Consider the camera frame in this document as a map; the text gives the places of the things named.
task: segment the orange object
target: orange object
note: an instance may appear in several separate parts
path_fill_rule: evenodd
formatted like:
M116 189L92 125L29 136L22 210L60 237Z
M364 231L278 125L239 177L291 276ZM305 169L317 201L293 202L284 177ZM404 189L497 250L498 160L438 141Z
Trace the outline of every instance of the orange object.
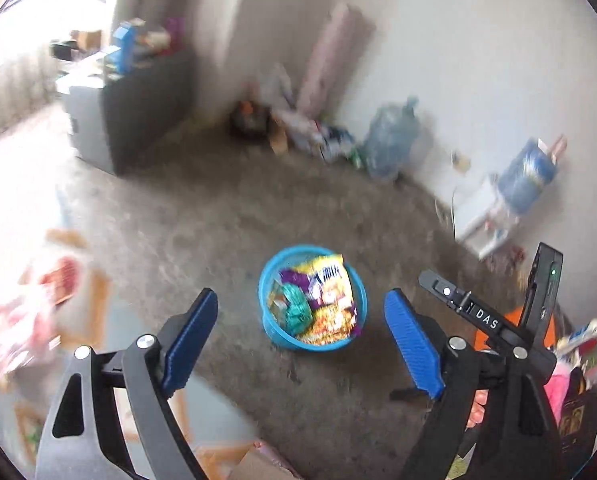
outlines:
M516 326L518 326L518 322L520 321L520 316L523 313L523 307L519 306L517 309L511 311L509 314L505 314L505 318L510 320ZM473 340L473 347L476 351L485 350L489 348L485 341L487 341L487 334L482 331L476 332L476 338ZM549 320L549 327L547 327L547 333L545 334L545 339L543 340L543 344L546 347L550 347L551 345L556 344L556 326L552 319Z

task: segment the clutter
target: clutter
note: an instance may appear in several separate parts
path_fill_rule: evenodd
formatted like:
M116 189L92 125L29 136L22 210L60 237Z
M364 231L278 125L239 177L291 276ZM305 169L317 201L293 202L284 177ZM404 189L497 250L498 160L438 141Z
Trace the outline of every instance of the clutter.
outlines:
M272 118L270 109L253 101L240 101L229 116L234 137L262 142L268 138Z
M483 178L478 189L453 210L456 241L462 243L480 260L502 247L519 222L520 217L511 211L498 190L497 176L494 174ZM513 251L502 258L495 254L493 256L496 259L488 263L492 269L510 272L518 264Z
M332 344L317 346L304 343L296 337L290 336L283 329L284 308L286 307L287 300L282 295L280 272L286 269L296 270L296 266L310 262L316 257L330 256L332 254L335 253L322 247L298 245L283 249L265 264L258 286L258 300L262 311L261 324L265 334L278 347L294 351L330 352L349 345L349 343L360 335L367 318L367 292L360 276L347 262L344 262L344 267L351 283L353 311L355 314L354 327L349 337L343 337Z
M302 152L317 156L325 162L335 161L341 156L358 160L354 138L347 130L312 121L301 113L290 110L273 110L272 115L284 126L293 144Z
M556 343L556 354L571 366L579 367L585 387L597 394L597 319L570 336L561 338Z
M292 82L285 67L276 63L272 70L259 76L252 89L252 98L259 105L276 110L290 110L294 107Z
M54 304L42 285L0 284L0 381L51 357Z
M485 258L487 268L498 276L513 276L525 261L525 250L512 245L507 250L497 251Z
M315 119L325 109L329 90L336 82L345 58L349 55L360 10L337 2L313 48L305 78L298 94L296 110Z
M256 451L258 451L264 457L271 460L272 463L276 467L285 469L286 471L289 471L295 478L302 480L302 476L300 476L296 472L296 470L292 467L292 465L287 460L285 460L283 455L281 455L280 452L275 447L272 447L270 444L268 444L267 442L264 442L262 440L255 440L254 441L254 449Z
M300 478L290 469L278 465L259 449L251 449L233 469L228 480L291 480Z
M113 44L118 46L112 61L114 69L120 75L125 75L132 70L134 64L134 43L136 43L138 25L131 22L122 22L112 35Z
M153 52L159 53L170 47L172 37L167 30L161 28L161 30L147 32L140 41L150 47Z
M365 167L365 162L363 161L363 156L361 155L360 151L354 145L347 156L347 160L352 163L352 166L357 170L362 170Z
M54 305L72 298L78 286L81 269L78 261L71 256L63 256L56 261L51 269L38 280L39 285L47 285Z
M341 341L360 330L351 282L340 254L280 269L267 308L285 332L310 345Z
M355 326L356 315L352 309L331 304L315 311L312 325L296 338L310 345L327 345L347 339Z
M272 132L270 133L270 146L276 155L282 155L283 153L287 153L290 148L288 136L285 133L285 128L283 128L283 126L278 124L275 120L273 123Z
M303 291L296 285L285 283L283 295L288 300L285 309L285 332L291 336L303 333L312 324L312 310Z
M307 299L315 302L316 308L329 304L336 304L340 308L353 308L351 284L340 254L319 256L294 267L294 270L309 278Z
M418 99L410 97L405 106L387 105L377 111L363 144L365 165L373 178L393 182L408 162L421 133L421 123L414 115L417 104Z

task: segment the plastic bag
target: plastic bag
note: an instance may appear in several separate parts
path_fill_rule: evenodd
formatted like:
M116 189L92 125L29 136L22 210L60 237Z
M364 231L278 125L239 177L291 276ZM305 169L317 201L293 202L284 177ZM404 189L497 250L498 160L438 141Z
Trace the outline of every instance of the plastic bag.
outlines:
M347 130L312 121L300 112L290 110L272 110L272 116L285 126L288 136L302 152L311 153L325 162L341 156L351 158L354 153L355 141Z
M276 63L269 72L259 76L253 99L260 105L279 110L294 106L292 81L283 65Z
M0 379L30 362L47 362L55 336L53 301L43 285L0 285Z

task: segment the pink cloth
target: pink cloth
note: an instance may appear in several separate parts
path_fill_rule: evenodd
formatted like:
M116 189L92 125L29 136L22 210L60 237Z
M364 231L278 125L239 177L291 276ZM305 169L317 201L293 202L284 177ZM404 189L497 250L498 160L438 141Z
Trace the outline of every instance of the pink cloth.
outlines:
M0 285L0 378L50 358L54 304L43 285Z
M553 370L552 377L545 385L545 393L552 408L553 417L556 419L556 424L561 421L561 411L567 390L569 389L570 374L571 367L568 364L558 361L556 368Z

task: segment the snack bag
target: snack bag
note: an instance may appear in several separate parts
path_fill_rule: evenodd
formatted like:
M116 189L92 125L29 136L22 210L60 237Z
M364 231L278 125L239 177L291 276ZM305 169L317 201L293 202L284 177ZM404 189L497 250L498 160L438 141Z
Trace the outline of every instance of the snack bag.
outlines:
M289 302L285 311L285 331L295 336L312 324L312 309L299 286L286 283L283 285L283 294Z
M305 296L312 309L331 304L340 309L354 307L351 283L341 254L319 256L294 270L309 277Z
M285 329L285 314L288 309L288 300L283 294L282 284L274 281L272 290L267 296L267 307L274 316L278 325Z
M338 305L323 306L313 314L313 323L296 339L310 345L327 345L347 339L356 326L356 313Z

